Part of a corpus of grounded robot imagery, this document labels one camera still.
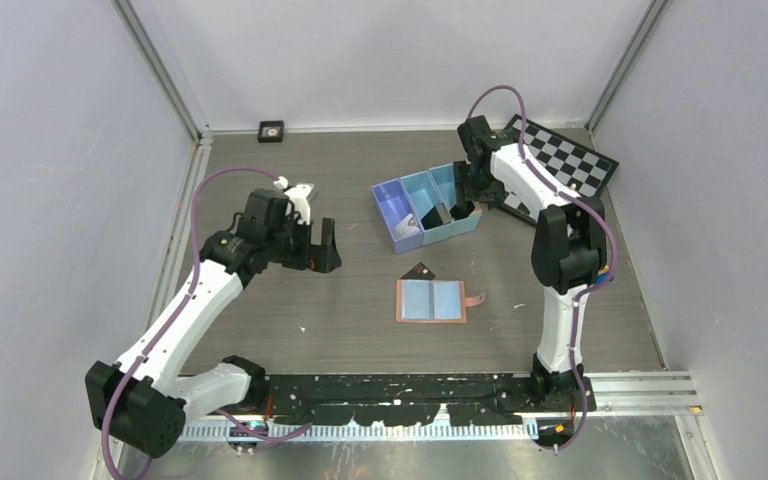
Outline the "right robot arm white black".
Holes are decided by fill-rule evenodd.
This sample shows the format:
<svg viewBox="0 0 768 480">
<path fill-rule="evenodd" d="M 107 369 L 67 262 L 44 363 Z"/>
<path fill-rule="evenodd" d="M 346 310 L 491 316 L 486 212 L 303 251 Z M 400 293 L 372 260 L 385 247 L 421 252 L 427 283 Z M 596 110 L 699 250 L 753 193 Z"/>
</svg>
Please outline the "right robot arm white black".
<svg viewBox="0 0 768 480">
<path fill-rule="evenodd" d="M 466 158 L 454 165 L 456 212 L 474 202 L 495 208 L 513 194 L 536 217 L 530 259 L 544 288 L 544 314 L 528 390 L 537 406 L 556 410 L 585 391 L 584 311 L 590 293 L 607 283 L 616 248 L 604 205 L 556 180 L 523 135 L 494 131 L 484 116 L 467 118 L 457 134 Z"/>
</svg>

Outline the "brown leather card holder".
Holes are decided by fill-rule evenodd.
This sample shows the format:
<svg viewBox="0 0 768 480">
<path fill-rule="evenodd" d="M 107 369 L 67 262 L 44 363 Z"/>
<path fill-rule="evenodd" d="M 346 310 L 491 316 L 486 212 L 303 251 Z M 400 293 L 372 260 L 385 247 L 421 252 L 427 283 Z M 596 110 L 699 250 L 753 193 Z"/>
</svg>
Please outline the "brown leather card holder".
<svg viewBox="0 0 768 480">
<path fill-rule="evenodd" d="M 464 324 L 467 310 L 486 295 L 467 296 L 463 281 L 400 279 L 396 282 L 395 320 L 398 323 Z"/>
</svg>

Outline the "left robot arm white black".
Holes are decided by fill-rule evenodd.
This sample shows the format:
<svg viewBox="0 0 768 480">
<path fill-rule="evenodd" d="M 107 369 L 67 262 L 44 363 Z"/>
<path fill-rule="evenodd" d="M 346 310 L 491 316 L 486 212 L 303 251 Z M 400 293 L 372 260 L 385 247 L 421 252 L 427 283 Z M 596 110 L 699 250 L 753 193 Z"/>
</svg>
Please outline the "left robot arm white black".
<svg viewBox="0 0 768 480">
<path fill-rule="evenodd" d="M 342 264 L 335 222 L 322 221 L 312 239 L 311 184 L 258 188 L 231 229 L 209 236 L 196 263 L 150 329 L 115 362 L 96 362 L 85 384 L 95 426 L 152 459 L 165 455 L 185 426 L 226 406 L 244 414 L 267 402 L 260 365 L 240 356 L 181 378 L 182 367 L 218 315 L 271 264 L 330 273 Z"/>
</svg>

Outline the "black credit card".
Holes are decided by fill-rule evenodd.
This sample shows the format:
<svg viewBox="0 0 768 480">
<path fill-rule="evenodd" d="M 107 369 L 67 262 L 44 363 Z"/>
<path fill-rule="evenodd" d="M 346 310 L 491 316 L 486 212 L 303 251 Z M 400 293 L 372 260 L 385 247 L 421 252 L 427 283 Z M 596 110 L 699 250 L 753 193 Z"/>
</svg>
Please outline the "black credit card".
<svg viewBox="0 0 768 480">
<path fill-rule="evenodd" d="M 423 262 L 418 262 L 401 276 L 402 280 L 434 280 L 436 274 Z"/>
</svg>

